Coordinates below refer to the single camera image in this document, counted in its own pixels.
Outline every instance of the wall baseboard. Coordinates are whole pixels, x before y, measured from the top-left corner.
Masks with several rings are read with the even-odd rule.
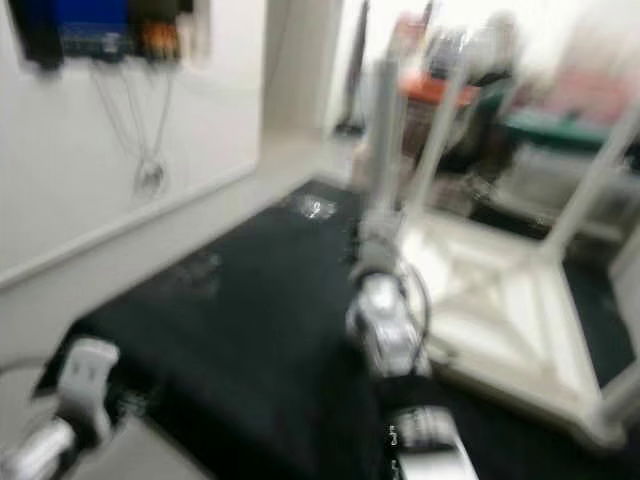
[[[148,206],[141,207],[124,219],[110,222],[45,254],[38,255],[33,260],[9,268],[0,273],[0,291],[48,270],[75,255],[84,253],[114,237],[171,213],[205,195],[213,193],[224,185],[250,174],[255,168],[255,163],[249,163],[228,169],[221,175],[218,175],[213,181],[205,185],[193,187],[178,198],[166,198]]]

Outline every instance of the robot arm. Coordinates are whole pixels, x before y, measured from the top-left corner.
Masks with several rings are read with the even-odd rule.
[[[57,386],[56,413],[22,443],[0,451],[0,480],[60,478],[83,454],[109,441],[113,426],[104,401],[118,357],[118,349],[106,342],[73,344]]]
[[[373,186],[367,209],[354,232],[356,262],[352,280],[358,292],[347,312],[346,324],[347,335],[363,352],[372,376],[384,381],[430,371],[428,359],[421,358],[429,327],[427,288],[404,259],[399,240],[404,222],[411,220],[424,204],[428,190],[425,178],[429,177],[421,177],[433,173],[424,170],[434,169],[444,151],[468,64],[463,55],[436,114],[425,147],[427,158],[422,159],[415,179],[413,202],[404,212],[396,209],[399,175],[395,156],[403,123],[397,91],[398,66],[388,59],[379,68],[370,161]],[[417,372],[417,367],[424,370]],[[446,409],[418,405],[391,412],[387,434],[394,479],[477,479],[453,417]]]

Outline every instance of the metal bracket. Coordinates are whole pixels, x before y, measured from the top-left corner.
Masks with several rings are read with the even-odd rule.
[[[120,353],[113,344],[83,338],[69,351],[58,381],[57,415],[72,425],[79,423],[96,436],[98,444],[111,434],[111,421],[104,407],[107,379]]]
[[[347,334],[364,351],[375,376],[409,373],[420,341],[399,288],[391,275],[369,275],[347,312]]]

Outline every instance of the electrical cable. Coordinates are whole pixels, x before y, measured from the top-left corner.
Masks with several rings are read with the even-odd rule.
[[[97,72],[99,72],[99,67],[96,62],[93,62],[93,67]],[[164,105],[162,107],[162,113],[153,144],[150,145],[146,135],[144,118],[138,102],[138,97],[135,93],[135,85],[129,81],[122,67],[120,67],[119,73],[127,92],[129,109],[137,133],[137,146],[135,145],[136,142],[132,141],[125,133],[125,128],[123,127],[124,122],[122,120],[122,116],[117,113],[118,109],[115,102],[109,97],[109,95],[107,95],[104,86],[99,81],[93,70],[91,71],[91,76],[96,84],[98,93],[100,94],[100,98],[107,112],[107,116],[109,117],[109,121],[116,132],[118,141],[124,148],[125,153],[129,153],[137,161],[138,167],[136,170],[135,181],[136,191],[147,189],[151,184],[155,192],[158,190],[160,183],[165,181],[165,168],[162,166],[161,162],[158,161],[158,157],[162,148],[162,140],[164,138],[164,132],[171,109],[175,75],[167,74],[167,89],[164,98]]]
[[[427,291],[427,286],[424,284],[422,276],[418,273],[416,268],[408,262],[408,260],[403,258],[402,261],[405,262],[407,268],[412,272],[412,275],[418,284],[418,288],[420,288],[420,292],[425,299],[425,318],[424,323],[422,324],[422,332],[420,333],[420,340],[418,340],[418,346],[416,347],[416,351],[413,353],[413,358],[411,360],[411,373],[415,374],[418,370],[418,361],[420,360],[420,355],[424,350],[424,344],[427,340],[427,336],[429,335],[429,327],[431,326],[431,300],[429,299],[429,292]]]
[[[96,75],[96,71],[99,71],[98,67],[95,65],[95,63],[92,63],[92,65],[93,66],[89,69],[91,79],[93,80],[96,86],[96,90],[98,90],[100,100],[102,101],[102,105],[104,106],[104,109],[107,112],[107,117],[109,119],[109,122],[111,123],[111,126],[113,127],[113,130],[116,133],[118,142],[120,143],[120,145],[122,146],[122,148],[126,153],[129,153],[130,155],[137,157],[139,153],[136,151],[135,143],[123,131],[120,125],[120,122],[118,120],[118,114],[116,113],[117,109],[115,107],[115,104],[107,96],[101,81],[98,79],[98,76]]]
[[[151,149],[152,160],[155,160],[155,158],[160,154],[160,149],[162,148],[162,139],[164,138],[164,130],[167,125],[167,119],[169,118],[169,111],[171,109],[171,101],[173,98],[175,75],[167,74],[167,77],[167,91],[165,93],[164,106],[162,107],[162,114],[160,115],[160,122],[156,131],[156,138],[153,144],[153,148]]]
[[[120,68],[120,76],[122,77],[122,81],[127,91],[127,98],[129,100],[129,109],[131,110],[133,124],[138,134],[138,143],[140,145],[140,155],[141,157],[145,158],[148,154],[147,133],[144,128],[144,123],[142,121],[142,114],[140,111],[140,105],[138,104],[138,97],[137,95],[134,95],[134,92],[132,92],[132,90],[135,90],[135,89],[131,85],[129,85],[129,80],[125,75],[123,68]]]

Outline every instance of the white platform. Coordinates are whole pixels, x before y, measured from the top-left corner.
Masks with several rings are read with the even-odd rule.
[[[403,252],[429,288],[429,349],[454,354],[445,372],[582,428],[601,392],[560,262],[537,242],[433,212]]]

